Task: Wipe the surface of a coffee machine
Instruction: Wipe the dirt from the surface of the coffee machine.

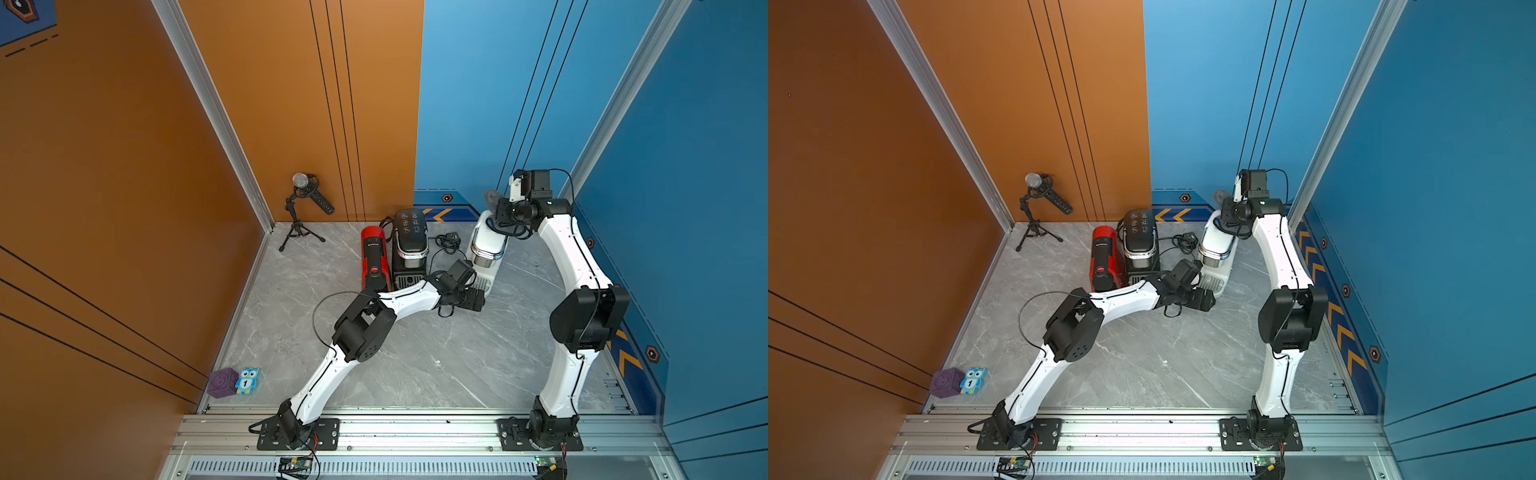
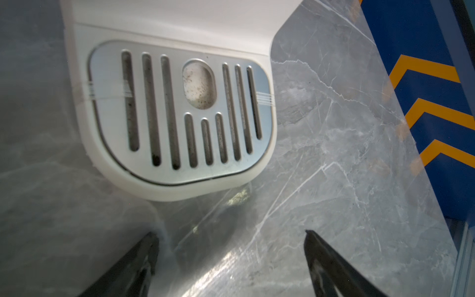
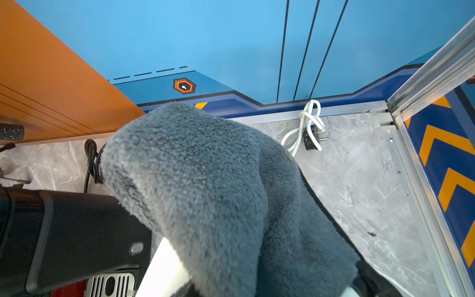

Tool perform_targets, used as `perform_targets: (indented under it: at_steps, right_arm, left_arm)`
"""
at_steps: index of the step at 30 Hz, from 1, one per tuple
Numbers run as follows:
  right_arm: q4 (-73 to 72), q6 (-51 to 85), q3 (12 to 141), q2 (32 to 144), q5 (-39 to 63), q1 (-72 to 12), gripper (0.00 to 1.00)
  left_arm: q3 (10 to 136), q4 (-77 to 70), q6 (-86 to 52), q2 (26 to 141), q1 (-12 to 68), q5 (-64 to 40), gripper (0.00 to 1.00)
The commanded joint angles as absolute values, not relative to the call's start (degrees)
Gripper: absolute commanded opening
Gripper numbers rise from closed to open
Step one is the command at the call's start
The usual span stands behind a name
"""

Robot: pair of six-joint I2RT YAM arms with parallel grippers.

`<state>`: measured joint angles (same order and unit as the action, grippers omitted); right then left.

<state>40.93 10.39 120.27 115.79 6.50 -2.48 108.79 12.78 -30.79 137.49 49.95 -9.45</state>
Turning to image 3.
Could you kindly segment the white coffee machine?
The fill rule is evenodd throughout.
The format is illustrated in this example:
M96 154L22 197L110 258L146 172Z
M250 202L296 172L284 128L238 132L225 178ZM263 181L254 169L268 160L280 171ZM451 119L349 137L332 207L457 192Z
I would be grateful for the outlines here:
M155 251L139 286L137 297L171 297L190 281L178 254L166 238Z

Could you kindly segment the grey microfibre cloth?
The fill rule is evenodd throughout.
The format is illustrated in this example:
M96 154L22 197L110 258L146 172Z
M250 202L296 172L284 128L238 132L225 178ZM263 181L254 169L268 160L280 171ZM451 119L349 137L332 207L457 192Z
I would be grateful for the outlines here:
M203 297L397 297L266 134L169 103L101 156L121 205L166 238Z

